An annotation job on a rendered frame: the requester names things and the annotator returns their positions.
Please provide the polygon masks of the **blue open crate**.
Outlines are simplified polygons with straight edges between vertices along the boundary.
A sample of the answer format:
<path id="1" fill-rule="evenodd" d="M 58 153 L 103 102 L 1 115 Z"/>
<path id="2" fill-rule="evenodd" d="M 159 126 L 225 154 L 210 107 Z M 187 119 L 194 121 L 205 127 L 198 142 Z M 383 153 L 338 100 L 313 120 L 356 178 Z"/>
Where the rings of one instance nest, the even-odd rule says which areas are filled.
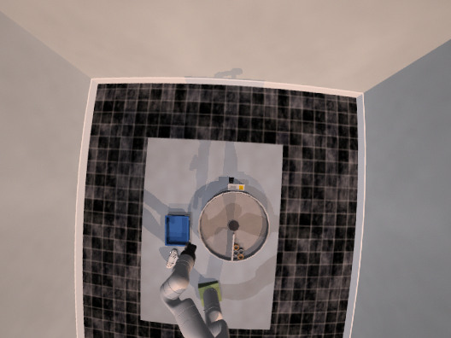
<path id="1" fill-rule="evenodd" d="M 190 215 L 165 215 L 165 244 L 184 247 L 187 241 L 190 242 Z"/>

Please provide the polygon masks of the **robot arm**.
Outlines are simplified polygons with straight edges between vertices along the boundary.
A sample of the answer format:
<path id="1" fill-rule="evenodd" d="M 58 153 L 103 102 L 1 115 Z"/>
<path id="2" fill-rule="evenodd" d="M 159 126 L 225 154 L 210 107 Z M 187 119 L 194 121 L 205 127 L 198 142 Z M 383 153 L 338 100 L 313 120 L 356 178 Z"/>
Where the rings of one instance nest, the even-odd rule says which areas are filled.
<path id="1" fill-rule="evenodd" d="M 180 260 L 160 288 L 161 299 L 175 316 L 182 335 L 184 338 L 230 338 L 214 288 L 208 288 L 203 293 L 205 323 L 191 298 L 180 300 L 179 296 L 189 285 L 189 275 L 190 264 Z"/>

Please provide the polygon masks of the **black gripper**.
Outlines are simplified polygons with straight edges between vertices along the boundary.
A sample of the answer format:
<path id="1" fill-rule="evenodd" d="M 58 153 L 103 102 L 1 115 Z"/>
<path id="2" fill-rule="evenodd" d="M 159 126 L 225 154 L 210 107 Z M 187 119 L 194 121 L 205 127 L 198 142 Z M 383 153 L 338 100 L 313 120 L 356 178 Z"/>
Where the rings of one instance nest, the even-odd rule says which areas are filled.
<path id="1" fill-rule="evenodd" d="M 166 267 L 171 268 L 178 261 L 184 260 L 190 264 L 190 270 L 191 270 L 195 264 L 195 261 L 194 261 L 194 259 L 196 258 L 195 251 L 196 251 L 196 245 L 191 244 L 191 242 L 186 243 L 186 245 L 184 247 L 184 251 L 180 255 L 178 253 L 178 249 L 173 248 L 173 250 L 171 251 L 169 258 L 167 260 Z"/>

